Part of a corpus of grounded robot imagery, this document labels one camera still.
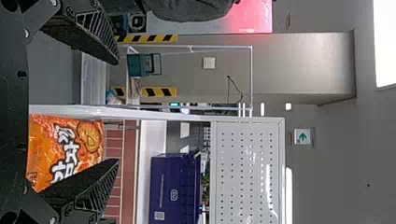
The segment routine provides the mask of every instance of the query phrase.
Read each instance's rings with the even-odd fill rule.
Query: perforated panel
[[[281,224],[278,125],[218,123],[215,136],[216,224]]]

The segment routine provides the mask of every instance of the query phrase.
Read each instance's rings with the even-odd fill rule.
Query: snack package
[[[102,121],[31,115],[27,179],[36,192],[102,161]]]

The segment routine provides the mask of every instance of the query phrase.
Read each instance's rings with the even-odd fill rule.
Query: display stand
[[[285,223],[285,124],[106,106],[31,105],[31,114],[76,119],[140,120],[135,223],[149,220],[149,162],[166,150],[166,122],[210,122],[210,223]]]

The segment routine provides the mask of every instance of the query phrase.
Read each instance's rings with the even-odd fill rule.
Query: yellow and black striped barrier
[[[175,43],[178,35],[116,35],[114,39],[121,44]]]
[[[177,96],[176,87],[143,87],[142,88],[143,97],[175,97]]]
[[[120,99],[126,98],[125,87],[111,87],[111,90]],[[176,87],[143,87],[142,88],[143,97],[175,97],[177,96]]]
[[[113,93],[120,99],[126,99],[126,88],[125,87],[111,87]]]

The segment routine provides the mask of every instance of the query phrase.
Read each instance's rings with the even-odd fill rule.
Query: black metal frame
[[[59,210],[57,203],[59,195],[57,198],[51,198],[44,192],[39,195],[25,179],[29,120],[26,44],[61,9],[61,4],[59,0],[38,0],[22,13],[20,4],[16,0],[0,0],[0,223],[2,224],[77,224],[76,221],[93,224],[99,220],[100,211],[96,210],[88,211],[90,212],[88,216],[77,211],[66,218],[65,213]],[[81,179],[89,181],[79,189],[74,188],[76,197],[69,198],[68,201],[73,203],[73,200],[77,200],[87,190],[93,190],[92,188],[102,190],[100,186],[102,179],[106,179],[107,175],[114,175],[114,172],[116,174],[118,164],[118,161],[104,161],[72,176],[73,178],[59,182],[54,187],[49,187],[46,192],[70,189],[72,185],[81,182]],[[90,178],[92,174],[98,174],[98,171],[103,178]],[[113,184],[114,181],[106,181],[106,187],[103,189],[106,195],[110,193]],[[101,200],[101,203],[106,204],[106,199]]]

